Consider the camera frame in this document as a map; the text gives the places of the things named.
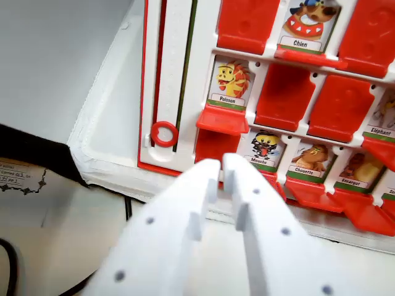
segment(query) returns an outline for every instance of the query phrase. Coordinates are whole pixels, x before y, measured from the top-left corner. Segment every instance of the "white table surface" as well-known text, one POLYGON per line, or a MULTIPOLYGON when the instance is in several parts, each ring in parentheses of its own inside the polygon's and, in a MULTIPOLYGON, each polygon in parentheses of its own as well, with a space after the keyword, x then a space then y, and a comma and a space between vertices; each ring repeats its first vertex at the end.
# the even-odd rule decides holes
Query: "white table surface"
MULTIPOLYGON (((20 257, 18 295, 52 296, 71 288, 98 268, 125 225, 119 195, 85 189, 51 172, 46 181, 47 188, 37 196, 0 192, 0 237, 11 241, 20 257)), ((141 206, 133 202, 134 215, 141 206)), ((394 255, 314 239, 334 250, 343 268, 372 295, 395 294, 394 255)), ((0 248, 0 295, 7 289, 7 261, 0 248)), ((241 233, 232 224, 206 220, 203 240, 194 248, 185 295, 240 296, 248 291, 241 233)))

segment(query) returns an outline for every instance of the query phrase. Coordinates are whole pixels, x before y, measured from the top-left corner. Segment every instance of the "black cable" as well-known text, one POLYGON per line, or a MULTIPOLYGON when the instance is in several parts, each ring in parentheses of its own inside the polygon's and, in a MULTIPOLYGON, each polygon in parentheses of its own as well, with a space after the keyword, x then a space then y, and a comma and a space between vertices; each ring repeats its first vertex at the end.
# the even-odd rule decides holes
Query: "black cable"
POLYGON ((79 291, 81 291, 82 289, 85 288, 85 286, 87 285, 87 283, 90 280, 90 278, 92 277, 92 275, 94 275, 94 273, 95 273, 95 271, 93 273, 91 273, 87 278, 83 279, 81 282, 79 282, 77 285, 75 285, 74 287, 70 288, 66 292, 61 293, 59 296, 73 296, 73 295, 77 294, 79 291))
POLYGON ((123 199, 125 199, 126 221, 128 221, 133 214, 132 210, 131 210, 131 198, 125 196, 125 197, 123 197, 123 199))
POLYGON ((14 247, 6 240, 0 238, 0 245, 6 250, 10 265, 10 278, 8 280, 7 296, 15 296, 18 283, 18 256, 14 247))
MULTIPOLYGON (((131 198, 124 195, 123 199, 125 201, 125 218, 126 218, 126 221, 128 221, 133 214, 133 212, 131 210, 131 198)), ((86 279, 82 280, 77 285, 75 285, 71 289, 67 290, 66 292, 60 294, 59 296, 73 296, 73 295, 77 294, 79 291, 81 291, 83 288, 85 288, 85 286, 89 282, 92 275, 94 275, 94 273, 95 272, 93 272, 86 279)))
MULTIPOLYGON (((127 196, 123 196, 125 200, 125 214, 126 214, 126 220, 128 221, 132 215, 132 209, 131 209, 131 198, 127 196)), ((4 247, 4 249, 7 252, 8 259, 9 259, 9 265, 10 265, 10 278, 8 282, 8 289, 7 289, 7 294, 6 296, 15 296, 16 295, 16 290, 17 290, 17 283, 18 283, 18 256, 17 252, 15 251, 14 247, 6 240, 0 238, 0 245, 4 247)), ((73 296, 77 294, 79 291, 81 291, 85 286, 87 285, 88 281, 92 277, 92 274, 90 274, 88 277, 83 279, 81 282, 79 282, 77 285, 74 287, 70 288, 69 290, 65 291, 64 293, 61 293, 59 296, 73 296)))

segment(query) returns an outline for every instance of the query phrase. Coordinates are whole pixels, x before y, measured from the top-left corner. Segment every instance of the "character card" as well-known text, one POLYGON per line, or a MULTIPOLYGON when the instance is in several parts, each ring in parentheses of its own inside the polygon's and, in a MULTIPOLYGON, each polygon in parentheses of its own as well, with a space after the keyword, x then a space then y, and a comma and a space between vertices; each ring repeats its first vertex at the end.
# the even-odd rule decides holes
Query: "character card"
POLYGON ((365 128, 364 136, 395 142, 395 90, 386 90, 365 128))
POLYGON ((276 172, 284 149, 280 135, 263 129, 251 129, 243 155, 258 170, 276 172))
POLYGON ((246 109, 255 74, 248 61, 217 55, 207 103, 233 110, 246 109))
POLYGON ((331 147, 300 142, 287 176, 313 183, 323 183, 335 159, 331 147))
POLYGON ((361 193, 371 192, 384 169, 383 164, 368 152, 354 152, 335 187, 361 193))
POLYGON ((291 0, 279 46, 320 54, 325 51, 339 13, 335 0, 291 0))
POLYGON ((387 200, 395 200, 395 188, 387 187, 387 191, 381 196, 381 198, 387 200))

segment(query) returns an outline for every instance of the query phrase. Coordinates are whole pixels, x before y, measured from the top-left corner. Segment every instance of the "red ring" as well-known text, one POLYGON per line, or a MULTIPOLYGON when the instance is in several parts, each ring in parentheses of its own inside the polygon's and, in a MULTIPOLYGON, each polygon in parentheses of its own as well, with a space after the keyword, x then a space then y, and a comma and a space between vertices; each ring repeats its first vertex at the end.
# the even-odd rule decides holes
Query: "red ring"
POLYGON ((161 147, 172 147, 178 141, 178 130, 175 126, 173 126, 170 122, 167 121, 158 121, 155 122, 151 127, 151 138, 154 140, 154 143, 161 146, 161 147), (173 134, 173 138, 169 141, 162 141, 159 139, 159 128, 167 128, 173 134))

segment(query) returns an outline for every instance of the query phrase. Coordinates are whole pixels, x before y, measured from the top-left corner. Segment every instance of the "screw hole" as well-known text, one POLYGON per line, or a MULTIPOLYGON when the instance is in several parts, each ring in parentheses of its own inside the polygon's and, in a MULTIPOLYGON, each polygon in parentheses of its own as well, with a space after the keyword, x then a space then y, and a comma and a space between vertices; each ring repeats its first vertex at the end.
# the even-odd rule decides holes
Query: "screw hole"
POLYGON ((123 281, 124 278, 125 278, 125 272, 124 271, 120 270, 120 271, 116 272, 116 274, 115 274, 115 281, 116 282, 121 282, 121 281, 123 281))
POLYGON ((332 290, 332 287, 331 287, 331 286, 323 286, 323 287, 322 287, 322 292, 323 292, 325 295, 332 295, 332 294, 333 294, 333 290, 332 290))
POLYGON ((288 235, 291 234, 291 231, 290 231, 287 227, 284 227, 284 228, 281 230, 281 233, 284 234, 285 236, 288 236, 288 235))
POLYGON ((153 224, 154 221, 155 221, 155 219, 153 217, 149 217, 146 220, 147 224, 153 224))

